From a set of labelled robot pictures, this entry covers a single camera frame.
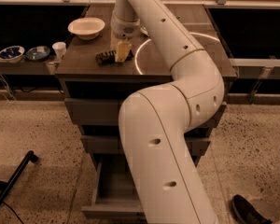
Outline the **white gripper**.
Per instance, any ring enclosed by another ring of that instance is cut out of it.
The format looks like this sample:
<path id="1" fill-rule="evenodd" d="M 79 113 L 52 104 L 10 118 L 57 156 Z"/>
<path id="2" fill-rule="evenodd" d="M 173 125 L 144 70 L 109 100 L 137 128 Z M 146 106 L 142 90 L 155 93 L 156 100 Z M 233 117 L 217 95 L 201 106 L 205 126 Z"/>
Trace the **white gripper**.
<path id="1" fill-rule="evenodd" d="M 115 12 L 112 13 L 111 17 L 111 35 L 110 35 L 110 48 L 116 51 L 115 62 L 123 63 L 131 50 L 132 44 L 129 41 L 119 41 L 120 40 L 130 40 L 139 31 L 140 20 L 135 18 L 134 21 L 125 21 L 116 15 Z"/>

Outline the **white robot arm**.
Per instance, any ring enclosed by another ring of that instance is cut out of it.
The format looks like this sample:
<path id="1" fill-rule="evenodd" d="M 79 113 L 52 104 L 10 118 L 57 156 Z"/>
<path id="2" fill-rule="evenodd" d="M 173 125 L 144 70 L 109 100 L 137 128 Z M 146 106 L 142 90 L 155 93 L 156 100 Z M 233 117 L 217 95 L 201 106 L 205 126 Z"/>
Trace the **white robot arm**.
<path id="1" fill-rule="evenodd" d="M 116 37 L 143 25 L 172 81 L 136 91 L 119 110 L 119 134 L 149 224 L 218 224 L 184 134 L 220 108 L 224 82 L 203 46 L 161 0 L 116 0 Z"/>

